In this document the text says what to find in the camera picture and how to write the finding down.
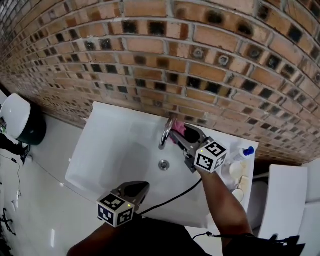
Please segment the chrome faucet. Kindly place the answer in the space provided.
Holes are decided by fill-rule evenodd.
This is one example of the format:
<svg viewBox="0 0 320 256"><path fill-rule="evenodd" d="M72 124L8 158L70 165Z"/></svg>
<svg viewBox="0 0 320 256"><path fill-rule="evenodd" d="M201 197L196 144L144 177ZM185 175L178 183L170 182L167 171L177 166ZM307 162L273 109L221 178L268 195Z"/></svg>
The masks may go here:
<svg viewBox="0 0 320 256"><path fill-rule="evenodd" d="M169 138L170 132L171 132L176 120L177 120L177 116L175 114L171 114L169 116L169 118L164 126L164 131L162 133L162 136L161 136L161 139L159 142L158 148L160 150L163 150L165 148L167 139Z"/></svg>

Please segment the person's right forearm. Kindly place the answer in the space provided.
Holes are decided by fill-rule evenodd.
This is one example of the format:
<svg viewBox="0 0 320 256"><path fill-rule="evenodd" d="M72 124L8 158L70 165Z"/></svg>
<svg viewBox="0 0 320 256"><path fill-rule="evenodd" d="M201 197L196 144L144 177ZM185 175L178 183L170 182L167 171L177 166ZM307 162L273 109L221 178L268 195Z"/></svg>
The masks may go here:
<svg viewBox="0 0 320 256"><path fill-rule="evenodd" d="M212 219L221 235L252 234L247 214L220 176L198 171Z"/></svg>

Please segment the dark bin with white lid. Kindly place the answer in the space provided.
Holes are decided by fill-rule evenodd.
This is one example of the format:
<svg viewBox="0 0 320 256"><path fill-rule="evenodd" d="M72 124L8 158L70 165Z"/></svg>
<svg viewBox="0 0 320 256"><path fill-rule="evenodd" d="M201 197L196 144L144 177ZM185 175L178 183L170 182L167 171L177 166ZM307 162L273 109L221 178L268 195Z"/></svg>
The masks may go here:
<svg viewBox="0 0 320 256"><path fill-rule="evenodd" d="M42 111L16 93L4 101L0 118L6 123L5 133L19 142L38 146L45 138L47 124Z"/></svg>

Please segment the white ceramic sink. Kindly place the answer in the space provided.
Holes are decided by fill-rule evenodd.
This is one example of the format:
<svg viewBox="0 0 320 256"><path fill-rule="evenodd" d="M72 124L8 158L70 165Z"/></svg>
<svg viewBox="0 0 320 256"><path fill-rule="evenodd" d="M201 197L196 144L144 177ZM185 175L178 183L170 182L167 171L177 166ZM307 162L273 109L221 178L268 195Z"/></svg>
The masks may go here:
<svg viewBox="0 0 320 256"><path fill-rule="evenodd" d="M123 183L145 181L149 183L149 192L134 214L195 228L212 224L201 177L185 164L187 152L174 144L170 136L165 148L159 149L167 121L131 109L93 104L65 178L96 201L97 215L101 196ZM223 166L230 164L231 155L238 148L254 147L255 151L258 148L257 142L195 127L227 148ZM159 169L160 160L169 162L168 170ZM249 206L254 161L255 153L244 160L244 176L250 179L241 202L245 209ZM223 166L216 170L221 178Z"/></svg>

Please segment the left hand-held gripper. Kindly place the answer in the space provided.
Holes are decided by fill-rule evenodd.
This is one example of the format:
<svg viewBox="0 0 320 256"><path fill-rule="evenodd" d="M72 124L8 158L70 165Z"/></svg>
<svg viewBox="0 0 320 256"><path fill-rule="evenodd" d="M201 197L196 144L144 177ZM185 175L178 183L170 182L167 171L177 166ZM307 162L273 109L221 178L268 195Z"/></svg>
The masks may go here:
<svg viewBox="0 0 320 256"><path fill-rule="evenodd" d="M121 184L97 200L98 218L113 228L130 222L146 199L149 190L150 183L147 181Z"/></svg>

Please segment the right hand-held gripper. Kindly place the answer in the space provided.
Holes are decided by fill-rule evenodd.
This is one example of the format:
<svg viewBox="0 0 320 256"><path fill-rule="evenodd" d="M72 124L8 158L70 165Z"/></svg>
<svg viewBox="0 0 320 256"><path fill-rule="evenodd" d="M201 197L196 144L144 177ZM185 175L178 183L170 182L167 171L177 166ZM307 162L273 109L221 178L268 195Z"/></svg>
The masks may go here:
<svg viewBox="0 0 320 256"><path fill-rule="evenodd" d="M184 135L176 130L170 131L173 143L187 152L185 164L194 173L197 169L213 173L223 166L227 158L227 147L221 142L207 137L205 133L190 124L185 124Z"/></svg>

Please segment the black body-worn box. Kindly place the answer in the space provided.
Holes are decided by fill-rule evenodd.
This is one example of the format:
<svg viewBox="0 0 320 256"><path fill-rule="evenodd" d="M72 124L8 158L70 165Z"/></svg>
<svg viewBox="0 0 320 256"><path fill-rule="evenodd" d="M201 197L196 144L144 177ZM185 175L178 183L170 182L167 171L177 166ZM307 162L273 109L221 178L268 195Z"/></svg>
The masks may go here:
<svg viewBox="0 0 320 256"><path fill-rule="evenodd" d="M305 249L305 243L299 243L300 236L290 236L285 239L278 240L278 236L274 234L269 242L271 243L271 256L301 256Z"/></svg>

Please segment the cream white cup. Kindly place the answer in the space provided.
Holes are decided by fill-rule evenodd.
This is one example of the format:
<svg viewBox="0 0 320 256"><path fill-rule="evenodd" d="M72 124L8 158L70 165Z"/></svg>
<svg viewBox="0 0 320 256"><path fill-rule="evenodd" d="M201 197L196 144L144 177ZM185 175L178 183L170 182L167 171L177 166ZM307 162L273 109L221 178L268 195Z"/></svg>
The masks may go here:
<svg viewBox="0 0 320 256"><path fill-rule="evenodd" d="M235 182L243 176L243 167L240 162L228 163L221 169L222 180L226 183Z"/></svg>

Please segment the pale yellow soap bar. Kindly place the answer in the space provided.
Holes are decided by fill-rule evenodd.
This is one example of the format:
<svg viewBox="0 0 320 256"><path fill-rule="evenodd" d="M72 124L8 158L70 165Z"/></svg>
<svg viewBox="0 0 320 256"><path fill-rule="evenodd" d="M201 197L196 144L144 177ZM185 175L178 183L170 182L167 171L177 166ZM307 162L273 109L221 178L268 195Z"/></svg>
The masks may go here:
<svg viewBox="0 0 320 256"><path fill-rule="evenodd" d="M249 183L250 183L250 179L247 176L243 175L239 179L238 188L245 193L249 187Z"/></svg>

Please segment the white panel door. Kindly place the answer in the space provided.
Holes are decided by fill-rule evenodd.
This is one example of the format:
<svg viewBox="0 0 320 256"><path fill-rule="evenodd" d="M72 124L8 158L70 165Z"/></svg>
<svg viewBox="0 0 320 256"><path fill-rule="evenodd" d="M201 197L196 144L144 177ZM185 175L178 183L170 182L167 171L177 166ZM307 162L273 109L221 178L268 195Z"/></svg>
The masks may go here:
<svg viewBox="0 0 320 256"><path fill-rule="evenodd" d="M308 187L308 169L272 164L259 238L277 235L279 240L299 233Z"/></svg>

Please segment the person's top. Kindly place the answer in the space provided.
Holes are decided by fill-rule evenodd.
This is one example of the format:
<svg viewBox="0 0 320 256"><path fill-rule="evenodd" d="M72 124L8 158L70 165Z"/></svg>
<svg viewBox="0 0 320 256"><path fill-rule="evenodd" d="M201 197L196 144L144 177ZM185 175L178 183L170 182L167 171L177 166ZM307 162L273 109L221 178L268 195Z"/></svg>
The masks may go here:
<svg viewBox="0 0 320 256"><path fill-rule="evenodd" d="M211 256L182 225L143 218L120 230L106 249L115 256Z"/></svg>

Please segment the white bottle with blue cap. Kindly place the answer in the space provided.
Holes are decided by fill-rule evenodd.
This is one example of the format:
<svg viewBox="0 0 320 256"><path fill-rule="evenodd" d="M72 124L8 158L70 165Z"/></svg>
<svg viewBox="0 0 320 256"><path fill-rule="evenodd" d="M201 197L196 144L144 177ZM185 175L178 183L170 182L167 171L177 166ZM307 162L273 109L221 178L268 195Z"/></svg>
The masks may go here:
<svg viewBox="0 0 320 256"><path fill-rule="evenodd" d="M235 151L230 159L232 162L241 162L244 160L248 160L251 156L253 156L255 153L255 148L252 146L249 146L248 148L238 148L237 151Z"/></svg>

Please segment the black floor stand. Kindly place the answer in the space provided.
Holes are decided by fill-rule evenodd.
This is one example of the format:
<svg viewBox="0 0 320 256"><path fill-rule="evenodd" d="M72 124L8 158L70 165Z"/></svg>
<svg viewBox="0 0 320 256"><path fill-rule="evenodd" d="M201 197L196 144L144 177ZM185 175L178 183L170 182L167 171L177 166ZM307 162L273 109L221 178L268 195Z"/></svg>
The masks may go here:
<svg viewBox="0 0 320 256"><path fill-rule="evenodd" d="M28 144L27 146L23 147L23 143L21 141L18 144L15 144L4 134L0 133L0 149L6 150L16 156L20 156L22 164L24 165L31 150L31 146Z"/></svg>

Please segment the pink cloth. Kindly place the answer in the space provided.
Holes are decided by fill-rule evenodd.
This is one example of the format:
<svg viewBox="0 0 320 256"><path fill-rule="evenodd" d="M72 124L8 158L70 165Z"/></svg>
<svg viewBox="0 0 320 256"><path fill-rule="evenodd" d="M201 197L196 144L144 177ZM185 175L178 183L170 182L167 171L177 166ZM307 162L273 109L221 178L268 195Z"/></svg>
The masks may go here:
<svg viewBox="0 0 320 256"><path fill-rule="evenodd" d="M172 142L174 144L177 144L177 142L174 140L174 137L173 137L173 132L177 132L178 134L180 134L182 137L185 136L185 132L186 132L187 128L185 127L185 123L183 121L180 121L178 119L176 119L174 122L173 122L173 125L172 125L172 128L171 128L171 131L170 131L170 139L172 140Z"/></svg>

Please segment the person's left forearm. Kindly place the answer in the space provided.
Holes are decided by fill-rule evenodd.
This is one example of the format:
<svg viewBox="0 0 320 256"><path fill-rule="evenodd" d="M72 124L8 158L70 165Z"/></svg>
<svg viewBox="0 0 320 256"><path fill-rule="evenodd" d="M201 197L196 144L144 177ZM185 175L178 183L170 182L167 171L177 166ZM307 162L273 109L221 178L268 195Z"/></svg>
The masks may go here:
<svg viewBox="0 0 320 256"><path fill-rule="evenodd" d="M69 249L66 256L102 256L121 231L103 224L87 238Z"/></svg>

